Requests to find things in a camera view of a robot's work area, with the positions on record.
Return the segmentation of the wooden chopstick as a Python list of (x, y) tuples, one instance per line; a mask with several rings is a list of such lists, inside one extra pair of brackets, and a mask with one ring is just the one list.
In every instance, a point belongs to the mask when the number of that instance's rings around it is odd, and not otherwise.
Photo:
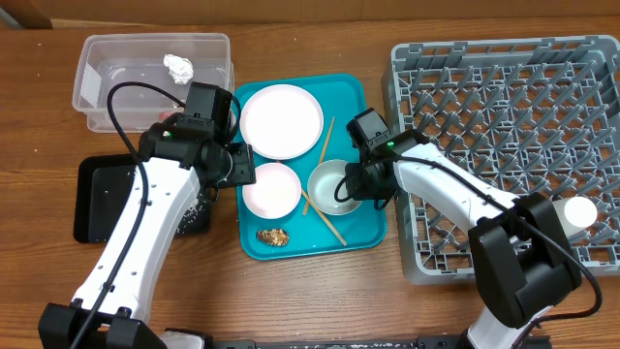
[[(326, 151), (327, 151), (327, 148), (328, 148), (328, 144), (329, 144), (329, 141), (330, 141), (330, 138), (331, 138), (331, 133), (332, 133), (332, 130), (333, 130), (334, 122), (335, 122), (335, 116), (333, 116), (331, 121), (330, 121), (328, 130), (327, 130), (327, 134), (326, 134), (326, 137), (325, 137), (324, 145), (323, 145), (323, 148), (322, 148), (322, 152), (321, 152), (321, 155), (320, 155), (320, 158), (319, 158), (319, 161), (318, 161), (318, 165), (321, 165), (324, 162), (324, 159), (325, 159), (325, 156), (326, 156)], [(309, 207), (310, 207), (310, 205), (309, 205), (309, 203), (306, 200), (306, 203), (305, 203), (303, 211), (302, 211), (302, 215), (303, 216), (305, 216), (307, 214)]]

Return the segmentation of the red snack wrapper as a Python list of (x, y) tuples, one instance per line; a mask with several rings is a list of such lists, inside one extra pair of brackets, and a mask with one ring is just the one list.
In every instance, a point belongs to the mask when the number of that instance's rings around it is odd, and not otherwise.
[(180, 111), (161, 111), (159, 113), (159, 121), (163, 122), (164, 120), (169, 118), (171, 115), (176, 115), (176, 114), (180, 114)]

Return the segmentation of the white napkin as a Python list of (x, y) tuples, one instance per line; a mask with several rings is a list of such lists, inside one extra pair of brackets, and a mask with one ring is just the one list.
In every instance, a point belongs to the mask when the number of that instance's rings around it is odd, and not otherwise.
[(194, 76), (193, 64), (187, 58), (166, 54), (163, 62), (169, 69), (169, 75), (173, 78), (175, 84), (185, 85)]

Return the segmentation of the large white plate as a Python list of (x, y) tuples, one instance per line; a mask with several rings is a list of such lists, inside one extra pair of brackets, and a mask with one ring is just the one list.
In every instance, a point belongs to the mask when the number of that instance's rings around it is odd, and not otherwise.
[(262, 157), (290, 160), (309, 151), (324, 129), (324, 113), (307, 90), (274, 84), (254, 93), (242, 107), (243, 140)]

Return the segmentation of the white bowl with crumbs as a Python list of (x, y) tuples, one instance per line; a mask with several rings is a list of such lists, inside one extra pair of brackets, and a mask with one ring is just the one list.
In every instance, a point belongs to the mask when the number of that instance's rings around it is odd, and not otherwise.
[(279, 219), (299, 203), (301, 184), (297, 174), (282, 163), (265, 163), (255, 169), (256, 182), (242, 188), (248, 209), (263, 219)]

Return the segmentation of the brown food scrap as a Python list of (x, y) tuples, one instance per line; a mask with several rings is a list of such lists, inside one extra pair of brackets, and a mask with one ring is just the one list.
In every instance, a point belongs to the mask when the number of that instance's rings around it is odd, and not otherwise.
[(289, 243), (288, 233), (280, 228), (258, 230), (257, 239), (269, 246), (283, 247)]

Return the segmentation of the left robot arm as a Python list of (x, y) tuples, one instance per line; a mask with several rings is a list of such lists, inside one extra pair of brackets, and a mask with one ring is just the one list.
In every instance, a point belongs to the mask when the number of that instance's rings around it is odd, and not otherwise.
[(210, 121), (155, 123), (132, 155), (136, 175), (103, 254), (68, 305), (39, 322), (45, 348), (207, 348), (204, 333), (147, 326), (171, 241), (191, 203), (209, 189), (253, 184), (253, 151)]

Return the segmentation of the small white cup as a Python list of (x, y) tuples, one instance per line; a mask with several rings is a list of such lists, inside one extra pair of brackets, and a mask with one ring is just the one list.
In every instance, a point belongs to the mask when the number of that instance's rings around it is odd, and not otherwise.
[(597, 220), (595, 204), (585, 197), (572, 197), (552, 202), (567, 238), (591, 227)]

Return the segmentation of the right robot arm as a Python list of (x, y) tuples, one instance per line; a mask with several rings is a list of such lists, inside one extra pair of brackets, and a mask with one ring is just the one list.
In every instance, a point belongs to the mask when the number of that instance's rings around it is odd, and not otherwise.
[(523, 348), (548, 310), (577, 289), (585, 267), (570, 237), (592, 226), (594, 204), (582, 197), (550, 201), (497, 189), (452, 163), (426, 136), (388, 128), (348, 129), (359, 160), (343, 188), (355, 200), (416, 195), (469, 237), (484, 309), (461, 336), (465, 348)]

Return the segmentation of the grey-green bowl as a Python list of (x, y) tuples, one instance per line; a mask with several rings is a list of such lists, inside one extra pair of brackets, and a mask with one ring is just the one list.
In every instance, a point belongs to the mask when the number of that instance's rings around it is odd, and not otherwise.
[(347, 162), (328, 160), (319, 165), (308, 179), (308, 195), (311, 201), (325, 214), (345, 215), (356, 210), (360, 201), (353, 199), (339, 203), (334, 199), (337, 184), (345, 176)]

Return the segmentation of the wooden chopstick slanted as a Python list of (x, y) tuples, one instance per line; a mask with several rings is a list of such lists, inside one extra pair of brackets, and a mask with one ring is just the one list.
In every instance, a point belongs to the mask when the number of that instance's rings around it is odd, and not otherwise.
[(334, 236), (340, 241), (340, 243), (343, 246), (347, 246), (348, 243), (346, 242), (346, 240), (340, 235), (340, 233), (335, 228), (335, 226), (329, 221), (329, 219), (324, 215), (324, 213), (314, 204), (314, 202), (310, 199), (309, 195), (303, 189), (301, 189), (301, 195), (306, 199), (306, 203), (317, 212), (317, 214), (324, 221), (326, 226), (331, 230)]

